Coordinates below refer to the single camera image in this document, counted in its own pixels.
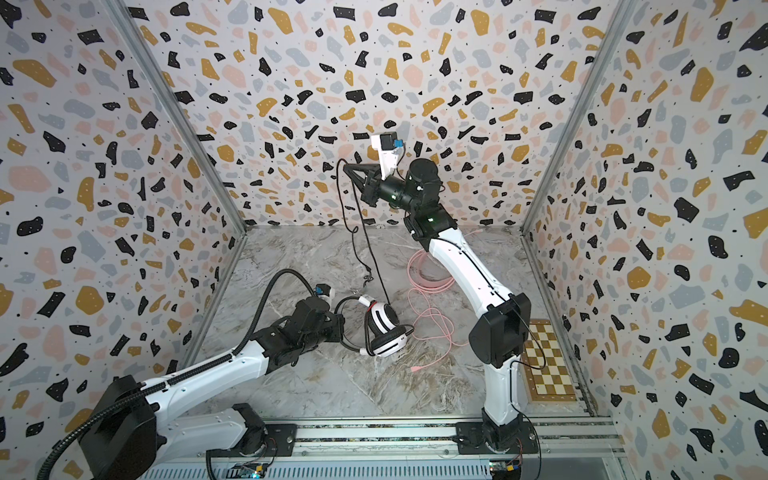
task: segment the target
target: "chessboard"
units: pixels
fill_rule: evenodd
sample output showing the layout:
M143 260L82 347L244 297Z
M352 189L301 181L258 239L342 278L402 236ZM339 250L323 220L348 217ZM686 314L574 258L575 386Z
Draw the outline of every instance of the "chessboard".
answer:
M529 335L528 340L525 341L525 351L521 361L530 366L539 367L544 365L545 357L547 359L547 366L541 371L523 366L531 401L575 402L576 390L571 376L568 375L568 368L565 366L565 358L563 358L554 328L548 319L532 319L530 327L531 335L535 336L541 344L541 350Z

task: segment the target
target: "patterned back wall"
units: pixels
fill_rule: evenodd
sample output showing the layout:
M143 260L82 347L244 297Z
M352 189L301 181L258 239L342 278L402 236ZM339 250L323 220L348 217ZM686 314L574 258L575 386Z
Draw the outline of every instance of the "patterned back wall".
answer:
M637 477L768 478L768 4L637 5L531 239Z
M114 377L176 368L236 238L100 4L0 15L0 477L34 478Z
M439 165L461 223L520 222L613 13L608 0L128 4L248 224L339 221L336 161L377 161L368 136L383 131L406 141L402 166Z

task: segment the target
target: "pink cable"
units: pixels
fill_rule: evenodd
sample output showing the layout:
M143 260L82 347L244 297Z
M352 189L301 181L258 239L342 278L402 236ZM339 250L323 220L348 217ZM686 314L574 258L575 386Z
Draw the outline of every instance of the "pink cable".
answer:
M473 233L477 233L480 230L475 230L468 235L472 235ZM417 340L433 340L433 339L447 339L448 340L448 350L445 351L445 353L442 354L440 358L435 360L434 362L428 363L427 365L421 365L421 366L412 366L411 372L418 372L421 369L424 369L428 366L435 365L440 360L444 359L450 352L451 348L453 346L465 346L468 345L469 342L466 343L457 343L454 341L452 335L455 332L455 327L453 325L453 322L445 315L442 314L440 309L438 309L435 306L432 306L432 303L429 301L429 297L427 294L435 294L435 293L442 293L451 288L453 284L455 283L455 280L452 276L448 276L442 280L427 280L424 278L424 276L421 273L422 265L424 264L424 260L428 257L428 253L424 250L419 250L418 252L414 253L410 260L408 260L408 266L406 268L406 271L408 272L408 280L411 283L412 287L408 291L408 303L411 306L411 310L416 314L416 320L413 322L413 328L414 333L412 334L412 337ZM414 276L411 276L411 268L415 266L415 278ZM414 306L413 302L411 301L411 293L414 291L419 292L424 297L424 300L427 302L427 308L423 310L422 312L419 312ZM433 322L435 322L435 325L437 325L438 328L440 328L440 331L442 332L442 335L437 336L427 336L427 337L419 337L415 334L415 328L417 322L425 317L428 316L432 319Z

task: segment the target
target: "marble floor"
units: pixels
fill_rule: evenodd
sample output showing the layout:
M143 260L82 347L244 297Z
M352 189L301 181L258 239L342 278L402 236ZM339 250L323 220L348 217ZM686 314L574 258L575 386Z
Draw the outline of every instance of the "marble floor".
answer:
M411 285L406 265L420 247L402 227L369 227L379 268L392 307L404 323L415 314L408 301ZM531 299L531 318L547 316L522 239L514 227L465 228L467 241L490 271L510 290L524 292ZM356 235L357 250L372 266L362 232ZM367 293L383 299L378 278L362 288L365 269L356 262L343 228L258 227L248 239L216 316L210 325L196 361L235 346L249 325L263 289L272 275L283 268L302 273L310 284L328 283L336 289L336 300L350 294ZM447 273L425 262L424 273L435 280ZM293 311L306 290L292 276L283 276L273 289L260 326ZM412 296L419 311L425 308L419 294ZM476 318L462 291L450 290L431 297L432 302L453 320L454 339L465 343ZM364 309L348 302L344 309L346 335L356 345L364 344ZM416 326L419 336L439 334L425 318ZM303 355L293 368L285 366L268 376L244 382L214 396L190 414L218 412L237 402L248 402L262 417L335 417L452 415L480 413L485 400L483 368L469 345L453 347L439 363L418 372L411 366L425 365L442 356L444 339L418 341L409 338L406 348L389 358L364 357L335 343L324 343ZM581 412L579 402L531 404L528 412Z

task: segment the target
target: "ear cushion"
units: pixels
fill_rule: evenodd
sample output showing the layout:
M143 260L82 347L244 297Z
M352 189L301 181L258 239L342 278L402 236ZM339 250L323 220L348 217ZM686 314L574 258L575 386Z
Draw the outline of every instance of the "ear cushion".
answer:
M377 350L405 333L406 328L403 325L398 325L387 333L383 333L371 340L371 350Z

